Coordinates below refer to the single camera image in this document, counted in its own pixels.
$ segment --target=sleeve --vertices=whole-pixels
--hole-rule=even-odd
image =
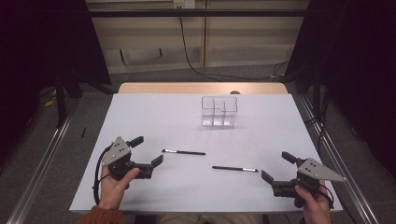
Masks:
[[[120,210],[106,210],[94,206],[90,213],[85,215],[76,224],[123,224],[124,215]]]

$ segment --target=electrical outlet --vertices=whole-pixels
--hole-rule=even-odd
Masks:
[[[184,8],[184,0],[174,0],[174,8]]]
[[[195,8],[195,0],[184,0],[184,8]]]

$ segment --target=gray carpet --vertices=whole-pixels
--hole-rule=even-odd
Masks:
[[[273,74],[271,65],[236,66],[205,68],[213,74],[227,74],[248,78],[263,78]],[[279,74],[284,73],[284,68],[279,69]],[[221,81],[256,81],[239,78],[213,76]],[[196,75],[190,69],[169,70],[161,72],[146,72],[137,74],[113,75],[113,84],[107,85],[110,89],[117,90],[123,82],[167,82],[167,81],[213,81],[210,78]],[[105,95],[96,89],[81,84],[84,94],[81,99],[69,99],[70,105],[78,101],[76,113],[73,115],[64,139],[45,173],[43,184],[31,204],[25,223],[74,223],[81,215],[68,211],[74,198],[79,180],[84,173],[85,166],[91,156],[96,138],[102,127],[106,112],[111,102],[111,96]],[[294,83],[287,84],[288,91],[293,93],[297,106],[304,120],[308,116],[303,110],[300,98],[295,94]],[[379,223],[394,223],[396,220],[396,181],[382,165],[372,156],[370,149],[363,139],[355,136],[350,131],[351,126],[337,105],[330,101],[327,111],[326,130],[343,157],[347,168],[352,173],[355,181],[361,188],[364,196],[372,206]],[[19,144],[15,146],[14,154],[9,158],[0,175],[0,223],[7,222],[15,204],[23,194],[35,168],[40,163],[57,123],[56,105],[42,107],[36,111],[32,123]],[[313,127],[309,127],[314,143],[318,135]],[[323,162],[332,167],[328,155],[321,147]],[[337,194],[343,199],[347,211],[333,213],[332,219],[338,223],[362,223],[359,212],[348,196],[343,184],[334,185]],[[271,223],[298,223],[301,213],[270,215]]]

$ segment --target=wooden table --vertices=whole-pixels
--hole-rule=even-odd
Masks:
[[[287,94],[285,85],[276,82],[127,82],[119,93],[207,93]]]

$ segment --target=transparent container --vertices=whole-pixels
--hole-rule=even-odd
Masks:
[[[238,106],[234,96],[202,97],[203,126],[233,126]]]

